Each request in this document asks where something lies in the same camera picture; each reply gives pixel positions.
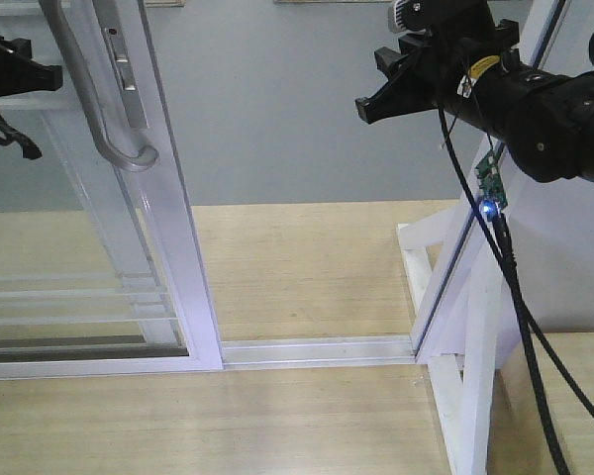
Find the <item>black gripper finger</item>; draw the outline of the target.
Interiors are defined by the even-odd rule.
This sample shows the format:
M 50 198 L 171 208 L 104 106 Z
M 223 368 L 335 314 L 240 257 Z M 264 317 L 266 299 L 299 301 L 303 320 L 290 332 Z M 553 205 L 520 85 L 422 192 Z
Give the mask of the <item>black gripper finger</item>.
M 63 86 L 60 65 L 33 61 L 32 42 L 0 36 L 0 97 L 36 91 L 56 91 Z

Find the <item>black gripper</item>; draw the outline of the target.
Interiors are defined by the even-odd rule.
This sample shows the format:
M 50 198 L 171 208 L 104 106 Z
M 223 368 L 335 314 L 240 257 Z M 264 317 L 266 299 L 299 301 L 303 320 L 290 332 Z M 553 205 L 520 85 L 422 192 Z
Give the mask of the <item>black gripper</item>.
M 449 19 L 433 22 L 426 36 L 406 34 L 398 50 L 374 52 L 387 78 L 371 97 L 357 98 L 367 124 L 438 107 L 452 114 L 505 114 L 520 99 L 519 24 L 512 20 Z M 424 48 L 426 77 L 421 72 Z

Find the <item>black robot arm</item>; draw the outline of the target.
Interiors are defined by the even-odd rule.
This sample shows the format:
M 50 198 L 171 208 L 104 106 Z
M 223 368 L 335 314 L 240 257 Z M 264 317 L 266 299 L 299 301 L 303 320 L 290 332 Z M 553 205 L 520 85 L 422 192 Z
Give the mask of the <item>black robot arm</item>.
M 445 22 L 406 34 L 375 52 L 387 81 L 359 98 L 368 124 L 434 109 L 503 142 L 516 165 L 540 183 L 594 183 L 594 68 L 552 74 L 521 62 L 519 26 L 503 20 Z M 588 44 L 594 67 L 594 33 Z

